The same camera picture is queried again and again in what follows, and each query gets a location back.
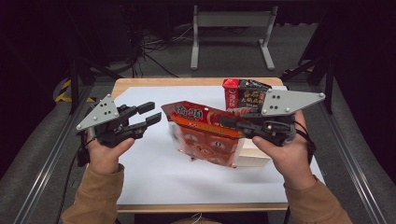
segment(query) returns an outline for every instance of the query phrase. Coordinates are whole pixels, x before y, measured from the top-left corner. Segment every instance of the floor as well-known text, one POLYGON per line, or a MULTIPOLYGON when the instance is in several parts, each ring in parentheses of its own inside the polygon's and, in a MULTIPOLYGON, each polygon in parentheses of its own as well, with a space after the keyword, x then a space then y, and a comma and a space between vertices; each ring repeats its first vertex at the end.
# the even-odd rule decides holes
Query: floor
MULTIPOLYGON (((280 77, 286 69, 298 66, 297 62, 315 29, 315 24, 274 28, 269 43, 276 66, 274 71, 266 69, 258 46, 262 30, 209 29, 200 33, 201 49, 197 71, 190 70, 191 35, 183 35, 178 39, 183 41, 168 48, 163 46, 162 50, 147 49, 147 55, 157 63, 150 57, 139 58, 134 66, 135 75, 280 77)), ((130 69, 121 75, 132 77, 133 72, 130 69)), ((285 85, 296 91, 324 91, 323 83, 310 87, 305 79, 306 74, 300 74, 288 80, 285 85)), ((54 88, 54 96, 62 85, 61 82, 54 88)), ((114 80, 98 75, 93 86, 80 86, 81 98, 90 96, 101 99, 112 91, 113 85, 114 80)), ((325 174, 327 186, 338 197, 354 223, 395 223, 395 185, 365 144, 336 83, 332 98, 332 116, 322 105, 304 110, 308 128, 318 146, 316 158, 325 174)), ((79 144, 74 127, 83 119, 89 104, 81 104, 73 115, 69 115, 71 104, 59 102, 37 126, 0 182, 0 223, 55 222, 67 172, 79 144)), ((71 167, 64 195, 64 209, 73 203, 83 173, 83 169, 75 164, 71 167)), ((284 214, 284 211, 269 212, 270 223, 282 223, 284 214)), ((121 223, 134 223, 133 214, 120 214, 119 219, 121 223)))

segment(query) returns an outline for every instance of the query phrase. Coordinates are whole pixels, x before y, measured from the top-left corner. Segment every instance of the hand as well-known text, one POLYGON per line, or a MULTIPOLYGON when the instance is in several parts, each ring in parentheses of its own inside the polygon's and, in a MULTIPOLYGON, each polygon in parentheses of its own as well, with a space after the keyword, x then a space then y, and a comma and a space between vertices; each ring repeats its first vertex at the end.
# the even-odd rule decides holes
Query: hand
POLYGON ((133 138, 128 138, 116 147, 110 148, 100 145, 95 139, 88 144, 91 168, 101 174, 114 174, 119 171, 119 157, 134 144, 133 138))
MULTIPOLYGON (((306 126, 303 111, 297 111, 295 113, 295 119, 306 126)), ((295 127, 304 132, 303 128, 298 124, 295 127)), ((291 189, 307 189, 317 182, 312 176, 308 164, 306 141, 299 134, 296 134, 291 143, 283 147, 277 147, 259 136, 253 137, 252 140, 262 152, 273 159, 276 169, 285 179, 286 187, 291 189)))

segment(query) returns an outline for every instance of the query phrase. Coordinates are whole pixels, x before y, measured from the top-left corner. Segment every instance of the sleeve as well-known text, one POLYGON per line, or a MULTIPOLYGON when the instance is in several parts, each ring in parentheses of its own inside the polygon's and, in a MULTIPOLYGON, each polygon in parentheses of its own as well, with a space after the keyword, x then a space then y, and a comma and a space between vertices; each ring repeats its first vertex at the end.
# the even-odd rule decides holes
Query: sleeve
POLYGON ((309 189, 285 189, 291 215, 297 223, 352 223, 337 198, 318 179, 309 189))
POLYGON ((74 204, 62 214, 64 224, 108 223, 117 218, 117 199, 121 195, 124 167, 117 173, 107 175, 87 167, 74 204))

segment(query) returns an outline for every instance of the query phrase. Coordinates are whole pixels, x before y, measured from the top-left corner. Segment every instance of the brown sleeve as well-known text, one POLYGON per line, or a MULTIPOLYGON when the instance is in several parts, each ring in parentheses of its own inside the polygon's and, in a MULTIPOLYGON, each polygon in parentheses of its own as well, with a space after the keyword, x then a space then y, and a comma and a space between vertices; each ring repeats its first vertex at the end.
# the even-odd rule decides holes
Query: brown sleeve
POLYGON ((124 167, 111 175, 88 166, 76 193, 75 203, 62 214, 65 224, 111 223, 117 218, 117 199, 121 195, 124 167))
POLYGON ((291 215, 297 223, 352 223, 337 198, 318 179, 309 189, 285 189, 291 215))

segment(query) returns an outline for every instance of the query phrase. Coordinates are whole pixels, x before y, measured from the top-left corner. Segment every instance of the metal bar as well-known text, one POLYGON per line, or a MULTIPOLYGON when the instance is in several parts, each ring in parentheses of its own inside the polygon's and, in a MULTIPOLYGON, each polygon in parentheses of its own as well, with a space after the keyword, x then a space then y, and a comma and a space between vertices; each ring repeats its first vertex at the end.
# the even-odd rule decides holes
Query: metal bar
MULTIPOLYGON (((313 86, 312 90, 320 92, 318 86, 313 86)), ((375 197, 370 190, 370 186, 367 182, 366 176, 364 175, 363 170, 359 166, 359 163, 357 162, 355 156, 351 153, 349 147, 347 146, 347 142, 341 134, 335 118, 327 113, 327 109, 324 104, 319 105, 320 111, 325 116, 326 121, 332 129, 333 135, 336 138, 336 142, 339 146, 341 158, 343 159, 344 164, 349 171, 349 175, 352 178, 353 183, 355 184, 356 190, 361 196, 361 200, 367 210, 367 213, 370 216, 370 219, 373 223, 386 224, 387 221, 385 220, 384 216, 382 215, 381 209, 375 201, 375 197)))
MULTIPOLYGON (((91 86, 84 87, 79 101, 84 102, 89 97, 91 90, 91 86)), ((62 154, 66 138, 69 135, 70 130, 72 130, 74 125, 76 125, 76 119, 82 107, 83 104, 80 104, 76 109, 77 113, 75 113, 74 115, 70 115, 66 120, 66 123, 64 124, 64 127, 62 128, 61 133, 52 148, 52 151, 50 152, 46 162, 44 163, 43 168, 38 173, 35 183, 33 184, 28 196, 26 197, 20 212, 17 214, 13 222, 14 224, 27 223, 33 211, 35 210, 35 206, 37 205, 38 200, 40 199, 41 194, 44 191, 44 188, 47 186, 47 183, 50 180, 50 176, 52 175, 56 163, 58 162, 62 154)))

